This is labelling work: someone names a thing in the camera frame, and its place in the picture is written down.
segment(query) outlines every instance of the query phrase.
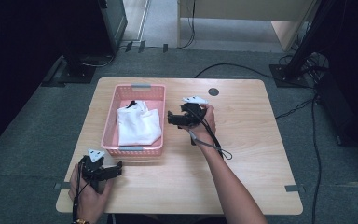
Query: person's left hand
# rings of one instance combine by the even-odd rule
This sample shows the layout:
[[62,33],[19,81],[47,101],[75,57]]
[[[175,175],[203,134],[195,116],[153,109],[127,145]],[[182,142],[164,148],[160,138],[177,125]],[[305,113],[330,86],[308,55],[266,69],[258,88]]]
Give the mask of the person's left hand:
[[[76,195],[77,187],[77,165],[71,175],[71,189],[68,194],[72,201]],[[83,177],[80,177],[79,190],[82,190],[86,186],[86,181]],[[98,219],[103,214],[104,208],[106,206],[107,200],[112,190],[113,179],[106,181],[104,190],[102,194],[99,194],[94,190],[94,188],[88,184],[83,191],[81,191],[78,198],[78,208],[77,208],[77,218],[81,218],[85,221],[88,221],[90,224],[97,223]]]

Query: pink basket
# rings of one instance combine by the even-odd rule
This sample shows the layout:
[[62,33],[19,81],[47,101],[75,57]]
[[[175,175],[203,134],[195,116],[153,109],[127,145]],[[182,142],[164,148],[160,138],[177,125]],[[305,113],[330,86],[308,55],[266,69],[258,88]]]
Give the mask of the pink basket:
[[[118,145],[117,110],[125,105],[129,105],[132,100],[145,101],[149,110],[158,110],[161,137],[152,145],[130,147],[123,147]],[[110,105],[109,113],[103,130],[101,147],[106,149],[111,156],[117,158],[150,158],[160,156],[162,153],[162,142],[164,135],[164,115],[164,85],[144,83],[117,85],[113,94],[113,100]]]

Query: gray carpet floor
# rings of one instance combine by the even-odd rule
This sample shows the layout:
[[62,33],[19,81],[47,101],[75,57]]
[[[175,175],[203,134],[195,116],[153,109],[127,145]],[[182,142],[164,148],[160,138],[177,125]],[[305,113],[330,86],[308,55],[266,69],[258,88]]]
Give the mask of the gray carpet floor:
[[[64,88],[39,87],[0,138],[0,223],[70,223],[71,214],[57,212],[64,179],[92,94],[101,77],[194,77],[216,63],[237,63],[270,75],[269,64],[280,53],[145,49],[120,51],[112,63],[97,68],[90,84]],[[265,82],[275,115],[309,100],[311,89],[277,88],[272,78],[247,69],[222,65],[200,78],[257,78]],[[316,139],[322,162],[322,181],[316,204],[316,223],[358,223],[358,147],[340,147],[322,105],[315,105]],[[267,216],[269,223],[311,223],[313,192],[318,174],[312,142],[311,107],[277,120],[304,211],[298,216]],[[194,216],[163,215],[165,223],[190,223]]]

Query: folded white cloth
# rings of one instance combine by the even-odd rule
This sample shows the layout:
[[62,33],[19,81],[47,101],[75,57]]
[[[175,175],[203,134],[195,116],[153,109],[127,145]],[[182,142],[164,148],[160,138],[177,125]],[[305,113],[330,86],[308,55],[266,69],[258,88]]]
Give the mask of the folded white cloth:
[[148,110],[145,101],[117,110],[118,145],[152,145],[161,137],[157,109]]

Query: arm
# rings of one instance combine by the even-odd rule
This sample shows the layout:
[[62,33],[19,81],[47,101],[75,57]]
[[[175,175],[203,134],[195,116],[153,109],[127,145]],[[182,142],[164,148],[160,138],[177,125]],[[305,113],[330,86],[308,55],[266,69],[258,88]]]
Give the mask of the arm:
[[[215,133],[213,106],[204,105],[204,107],[207,109],[205,119]],[[191,131],[199,140],[214,145],[212,137],[206,132],[203,125],[192,128]],[[234,175],[219,153],[211,147],[197,145],[208,162],[227,222],[230,224],[267,223],[252,195]]]
[[[68,192],[72,201],[76,194],[77,185],[77,166],[71,175],[71,188]],[[86,186],[86,181],[83,177],[80,177],[80,189]],[[103,193],[97,193],[91,185],[87,185],[83,191],[81,191],[78,199],[77,218],[88,221],[90,224],[97,223],[100,216],[103,214],[107,200],[112,190],[113,179],[108,179],[103,189]]]

